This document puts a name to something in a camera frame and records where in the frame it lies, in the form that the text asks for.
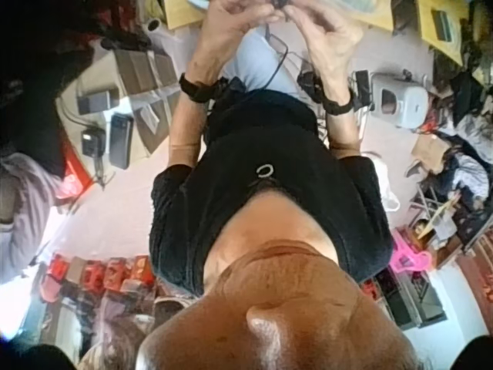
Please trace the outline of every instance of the wrist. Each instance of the wrist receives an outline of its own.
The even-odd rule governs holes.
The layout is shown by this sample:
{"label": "wrist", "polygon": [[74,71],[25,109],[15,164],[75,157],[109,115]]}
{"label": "wrist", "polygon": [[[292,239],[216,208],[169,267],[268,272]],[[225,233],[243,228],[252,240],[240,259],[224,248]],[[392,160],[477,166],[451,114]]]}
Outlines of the wrist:
{"label": "wrist", "polygon": [[195,85],[211,86],[219,79],[222,68],[213,57],[194,56],[185,71],[185,78]]}
{"label": "wrist", "polygon": [[345,106],[351,99],[349,86],[346,79],[322,79],[324,95],[332,102]]}

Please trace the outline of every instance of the pink clip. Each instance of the pink clip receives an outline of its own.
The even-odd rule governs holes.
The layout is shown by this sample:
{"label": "pink clip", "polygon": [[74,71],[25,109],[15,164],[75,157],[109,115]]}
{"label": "pink clip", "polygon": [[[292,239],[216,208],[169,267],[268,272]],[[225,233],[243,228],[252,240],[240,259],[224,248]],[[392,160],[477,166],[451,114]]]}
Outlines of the pink clip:
{"label": "pink clip", "polygon": [[391,231],[394,238],[395,248],[391,257],[390,266],[394,272],[402,271],[424,271],[431,266],[431,253],[422,251],[414,252],[404,240],[399,231]]}

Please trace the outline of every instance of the red box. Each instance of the red box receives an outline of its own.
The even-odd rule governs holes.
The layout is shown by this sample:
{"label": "red box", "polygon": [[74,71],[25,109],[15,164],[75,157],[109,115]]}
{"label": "red box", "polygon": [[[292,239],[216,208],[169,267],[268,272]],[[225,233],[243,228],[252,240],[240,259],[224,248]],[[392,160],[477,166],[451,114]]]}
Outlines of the red box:
{"label": "red box", "polygon": [[87,261],[82,273],[82,287],[94,294],[102,294],[105,270],[106,266],[101,261]]}
{"label": "red box", "polygon": [[130,279],[139,280],[145,285],[154,284],[155,278],[149,256],[136,256],[130,272]]}
{"label": "red box", "polygon": [[51,275],[57,281],[62,281],[67,274],[70,263],[60,254],[55,254],[49,263],[47,275]]}
{"label": "red box", "polygon": [[125,258],[112,258],[106,268],[104,287],[110,291],[120,291],[123,281],[127,277]]}

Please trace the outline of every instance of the smartphone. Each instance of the smartphone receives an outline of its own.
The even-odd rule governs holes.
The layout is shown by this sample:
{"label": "smartphone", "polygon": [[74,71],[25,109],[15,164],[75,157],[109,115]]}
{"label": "smartphone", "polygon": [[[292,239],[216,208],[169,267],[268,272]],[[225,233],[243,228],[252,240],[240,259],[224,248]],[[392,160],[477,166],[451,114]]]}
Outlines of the smartphone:
{"label": "smartphone", "polygon": [[132,131],[132,117],[119,113],[113,114],[109,129],[109,162],[123,170],[129,168],[130,165]]}

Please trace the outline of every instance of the black wristwatch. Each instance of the black wristwatch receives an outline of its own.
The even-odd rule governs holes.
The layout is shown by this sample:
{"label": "black wristwatch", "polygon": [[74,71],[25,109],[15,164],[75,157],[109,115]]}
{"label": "black wristwatch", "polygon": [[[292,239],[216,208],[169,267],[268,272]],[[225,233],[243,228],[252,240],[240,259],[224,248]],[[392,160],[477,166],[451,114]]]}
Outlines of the black wristwatch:
{"label": "black wristwatch", "polygon": [[325,112],[327,112],[327,114],[330,116],[339,116],[340,114],[345,114],[350,110],[352,110],[354,103],[354,92],[352,89],[349,89],[349,94],[350,94],[349,102],[347,102],[347,104],[343,106],[340,106],[336,102],[327,99],[327,97],[324,94],[322,96],[322,107],[325,109]]}
{"label": "black wristwatch", "polygon": [[223,91],[225,84],[227,84],[227,79],[223,77],[211,86],[195,85],[185,78],[185,73],[182,73],[179,78],[179,87],[195,103],[207,103],[211,99],[216,99]]}

